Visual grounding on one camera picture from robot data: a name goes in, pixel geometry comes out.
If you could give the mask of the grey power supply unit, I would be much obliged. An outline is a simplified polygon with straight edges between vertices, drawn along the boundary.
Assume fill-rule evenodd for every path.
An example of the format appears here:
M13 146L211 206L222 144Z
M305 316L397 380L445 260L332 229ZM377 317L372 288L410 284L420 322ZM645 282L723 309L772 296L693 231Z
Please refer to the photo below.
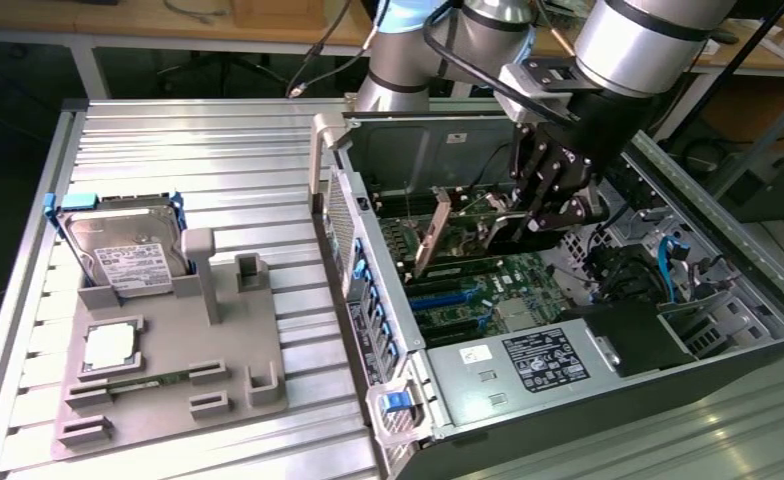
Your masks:
M564 406L620 383L582 319L430 349L428 358L460 432Z

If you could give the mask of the grey chipset heatsink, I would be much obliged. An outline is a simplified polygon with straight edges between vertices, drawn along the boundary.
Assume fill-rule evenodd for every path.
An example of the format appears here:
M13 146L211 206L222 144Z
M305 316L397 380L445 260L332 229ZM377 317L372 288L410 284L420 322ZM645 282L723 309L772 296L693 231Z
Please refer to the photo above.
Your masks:
M509 332L536 326L536 320L521 298L510 298L496 304L496 312Z

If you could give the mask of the black expansion slot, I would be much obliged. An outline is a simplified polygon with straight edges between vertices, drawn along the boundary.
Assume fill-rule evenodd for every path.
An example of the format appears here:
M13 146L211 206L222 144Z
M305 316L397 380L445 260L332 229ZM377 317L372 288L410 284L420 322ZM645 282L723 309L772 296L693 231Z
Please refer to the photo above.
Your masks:
M428 348L437 348L484 337L482 329L476 319L426 327L421 330L421 335Z

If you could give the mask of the silver CPU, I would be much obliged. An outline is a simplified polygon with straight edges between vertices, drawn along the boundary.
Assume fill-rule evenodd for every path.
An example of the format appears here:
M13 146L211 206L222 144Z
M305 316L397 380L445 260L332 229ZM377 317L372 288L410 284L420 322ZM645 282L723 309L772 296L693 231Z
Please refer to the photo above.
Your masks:
M83 348L85 370L123 365L134 354L134 334L135 329L127 323L93 327Z

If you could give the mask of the green RAM stick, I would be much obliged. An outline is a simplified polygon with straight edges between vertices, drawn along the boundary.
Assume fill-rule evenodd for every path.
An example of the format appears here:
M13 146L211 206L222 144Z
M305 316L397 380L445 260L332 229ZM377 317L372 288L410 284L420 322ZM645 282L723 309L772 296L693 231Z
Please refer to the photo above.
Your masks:
M161 375L110 382L106 386L106 391L110 395L118 395L121 393L127 393L137 390L174 385L187 380L189 373L186 371L178 371Z

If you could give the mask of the black plastic shroud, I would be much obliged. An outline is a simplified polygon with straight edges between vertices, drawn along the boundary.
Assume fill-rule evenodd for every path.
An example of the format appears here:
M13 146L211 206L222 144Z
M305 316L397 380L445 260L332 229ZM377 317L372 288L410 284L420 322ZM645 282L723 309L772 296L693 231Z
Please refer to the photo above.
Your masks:
M618 359L620 377L681 366L694 361L658 315L653 303L621 301L580 310L594 338L602 338Z

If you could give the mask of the hard disk with blue carrier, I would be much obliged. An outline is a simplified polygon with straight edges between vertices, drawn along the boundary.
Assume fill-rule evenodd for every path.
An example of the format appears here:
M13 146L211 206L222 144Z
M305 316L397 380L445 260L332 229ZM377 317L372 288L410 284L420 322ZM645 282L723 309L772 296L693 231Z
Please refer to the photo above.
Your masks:
M129 299L171 292L171 280L190 273L179 246L186 222L178 192L49 192L42 213L73 252L87 286L109 287Z

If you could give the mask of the dark office chair base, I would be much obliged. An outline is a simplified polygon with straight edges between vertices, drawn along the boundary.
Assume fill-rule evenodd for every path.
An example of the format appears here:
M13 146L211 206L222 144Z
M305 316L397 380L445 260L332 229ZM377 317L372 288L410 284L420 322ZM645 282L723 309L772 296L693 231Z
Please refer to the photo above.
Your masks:
M239 98L259 90L284 92L288 80L270 66L270 55L253 62L249 55L234 52L191 51L179 64L154 74L157 92L166 97Z

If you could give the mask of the grey parts rack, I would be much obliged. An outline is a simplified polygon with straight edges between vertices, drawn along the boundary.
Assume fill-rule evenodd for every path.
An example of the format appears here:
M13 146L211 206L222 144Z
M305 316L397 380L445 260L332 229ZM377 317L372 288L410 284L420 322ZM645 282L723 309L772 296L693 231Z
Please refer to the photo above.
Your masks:
M82 288L71 321L50 455L66 460L219 425L288 406L267 265L254 253L213 264L213 232L181 238L191 274L165 294L121 299ZM127 323L134 354L123 365L86 371L93 327ZM189 380L110 395L110 382L186 371Z

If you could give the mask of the black graphics card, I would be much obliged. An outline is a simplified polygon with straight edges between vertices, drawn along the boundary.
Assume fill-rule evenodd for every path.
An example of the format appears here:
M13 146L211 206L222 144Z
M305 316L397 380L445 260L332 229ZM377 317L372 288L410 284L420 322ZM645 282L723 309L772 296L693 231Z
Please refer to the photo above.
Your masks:
M416 229L420 243L410 273L418 274L430 265L546 250L557 244L565 231L532 232L525 213L510 209L504 193L509 211L480 214L476 205L486 192L501 193L494 189L432 189L436 206L428 224Z

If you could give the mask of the black stand pole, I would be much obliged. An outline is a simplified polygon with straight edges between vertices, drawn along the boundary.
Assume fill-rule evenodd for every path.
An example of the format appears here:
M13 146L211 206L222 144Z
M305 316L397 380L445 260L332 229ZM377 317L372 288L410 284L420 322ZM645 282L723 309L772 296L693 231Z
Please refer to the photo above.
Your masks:
M699 118L707 103L735 75L784 75L781 60L761 64L765 51L761 40L784 16L784 0L737 0L736 13L729 13L719 30L728 34L743 33L731 46L721 48L705 60L699 53L696 62L686 70L686 81L673 97L666 111L650 125L646 134L657 142L672 142Z

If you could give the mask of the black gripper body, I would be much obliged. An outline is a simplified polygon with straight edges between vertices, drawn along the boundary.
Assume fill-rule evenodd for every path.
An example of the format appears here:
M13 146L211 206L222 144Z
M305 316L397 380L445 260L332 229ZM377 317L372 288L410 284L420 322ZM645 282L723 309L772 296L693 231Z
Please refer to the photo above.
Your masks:
M574 93L568 103L569 112L577 117L569 126L550 121L526 124L532 130L516 133L516 165L524 166L534 150L536 134L545 131L548 140L592 161L593 166L606 166L614 160L653 113L653 98L622 96L608 90Z

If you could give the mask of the blue expansion slot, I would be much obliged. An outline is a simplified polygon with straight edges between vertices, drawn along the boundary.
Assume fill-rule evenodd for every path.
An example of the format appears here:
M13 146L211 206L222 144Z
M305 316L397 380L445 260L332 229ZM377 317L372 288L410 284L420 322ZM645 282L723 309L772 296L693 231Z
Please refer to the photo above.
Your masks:
M434 308L464 305L472 299L474 292L476 289L470 289L434 297L412 299L409 301L409 307L412 311L424 311Z

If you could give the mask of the open grey PC case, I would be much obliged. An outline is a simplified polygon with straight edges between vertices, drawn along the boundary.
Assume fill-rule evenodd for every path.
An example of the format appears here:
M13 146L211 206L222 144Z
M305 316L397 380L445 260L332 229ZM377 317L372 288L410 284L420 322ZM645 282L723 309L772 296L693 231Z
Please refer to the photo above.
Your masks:
M578 266L558 243L536 251L568 300L545 327L580 310L653 303L694 361L620 377L616 388L564 406L460 432L450 424L373 210L376 194L434 187L494 189L516 124L486 112L325 113L310 123L313 216L348 342L362 416L382 480L541 477L690 480L761 476L784 466L784 267L637 136L596 178L632 213ZM360 238L380 299L353 279ZM381 304L385 320L370 325ZM413 407L384 414L380 396Z

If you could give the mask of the green motherboard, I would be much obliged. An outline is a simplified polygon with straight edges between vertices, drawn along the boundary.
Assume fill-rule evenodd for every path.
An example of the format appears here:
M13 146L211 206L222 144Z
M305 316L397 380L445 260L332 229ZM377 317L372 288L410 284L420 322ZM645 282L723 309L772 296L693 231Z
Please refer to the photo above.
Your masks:
M536 251L478 259L501 261L500 270L454 280L434 281L418 285L404 284L404 275L410 273L414 252L420 243L416 229L424 227L432 217L436 200L433 193L410 195L413 202L413 221L406 221L402 195L376 194L372 206L378 218L386 249L390 253L398 279L408 303L412 299L476 289L474 295L464 305L412 311L418 331L426 327L476 319L484 337L510 333L496 312L496 304L510 298L521 298L536 320L536 326L550 323L568 306L552 271Z

